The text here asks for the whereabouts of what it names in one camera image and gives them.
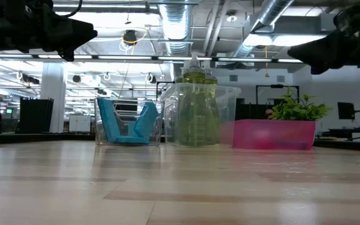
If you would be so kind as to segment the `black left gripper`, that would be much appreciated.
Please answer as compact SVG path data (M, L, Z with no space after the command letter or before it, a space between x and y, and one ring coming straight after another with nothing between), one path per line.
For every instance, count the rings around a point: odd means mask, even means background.
M23 41L35 34L36 16L42 14L44 6L51 8L51 0L4 0L1 6L0 29L12 41ZM49 50L67 62L75 60L77 48L98 35L92 23L73 19L79 10L49 13Z

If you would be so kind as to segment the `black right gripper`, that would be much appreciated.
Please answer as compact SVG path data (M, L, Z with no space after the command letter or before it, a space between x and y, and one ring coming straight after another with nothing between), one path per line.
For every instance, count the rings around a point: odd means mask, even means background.
M360 2L340 11L334 18L336 31L324 38L292 46L288 56L311 67L312 75L345 65L360 68Z

